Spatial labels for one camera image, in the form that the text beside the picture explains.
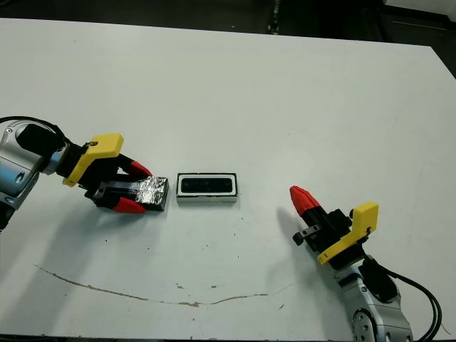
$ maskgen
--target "dark floor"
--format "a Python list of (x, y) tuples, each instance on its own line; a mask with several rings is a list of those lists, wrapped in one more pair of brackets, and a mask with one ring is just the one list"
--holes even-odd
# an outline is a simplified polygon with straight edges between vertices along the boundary
[[(274, 0), (0, 0), (0, 17), (271, 33)], [(445, 16), (381, 0), (282, 0), (278, 34), (432, 46), (456, 76), (456, 30)]]

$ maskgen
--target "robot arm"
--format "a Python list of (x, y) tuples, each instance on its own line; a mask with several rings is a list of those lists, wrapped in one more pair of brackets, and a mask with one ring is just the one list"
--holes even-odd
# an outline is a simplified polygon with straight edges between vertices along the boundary
[(362, 243), (377, 227), (378, 204), (365, 203), (347, 217), (339, 209), (326, 213), (311, 194), (300, 187), (291, 187), (290, 193), (296, 211), (309, 226), (297, 232), (293, 240), (297, 245), (306, 242), (319, 253), (320, 263), (329, 264), (333, 269), (334, 279), (343, 293), (353, 339), (357, 342), (413, 341), (393, 277), (417, 287), (429, 298), (434, 319), (419, 341), (431, 341), (442, 321), (437, 299), (418, 283), (382, 267), (363, 250)]
[[(163, 210), (167, 179), (152, 177), (140, 163), (120, 154), (123, 137), (119, 133), (96, 135), (79, 146), (46, 121), (0, 118), (0, 123), (5, 121), (12, 122), (0, 141), (0, 231), (33, 189), (40, 173), (56, 173), (64, 178), (65, 185), (82, 187), (97, 207), (129, 213)], [(119, 169), (126, 174), (118, 174)]]

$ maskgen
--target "aluminum foil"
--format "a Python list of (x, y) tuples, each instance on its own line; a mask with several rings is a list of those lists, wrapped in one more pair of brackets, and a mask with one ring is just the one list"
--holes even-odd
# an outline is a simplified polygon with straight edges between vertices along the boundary
[(166, 177), (148, 177), (132, 183), (130, 189), (136, 193), (136, 202), (161, 205), (166, 198), (167, 187)]

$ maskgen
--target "white tabletop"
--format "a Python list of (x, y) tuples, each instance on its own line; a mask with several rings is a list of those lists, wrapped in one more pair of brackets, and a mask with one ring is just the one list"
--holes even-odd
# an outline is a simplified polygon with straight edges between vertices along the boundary
[[(300, 185), (327, 211), (378, 202), (366, 251), (428, 287), (454, 336), (455, 108), (428, 47), (2, 19), (1, 116), (80, 144), (121, 132), (171, 190), (131, 216), (41, 176), (0, 237), (0, 333), (350, 340), (337, 286), (291, 240)], [(239, 200), (179, 206), (178, 172), (236, 172)], [(419, 338), (430, 305), (398, 285)]]

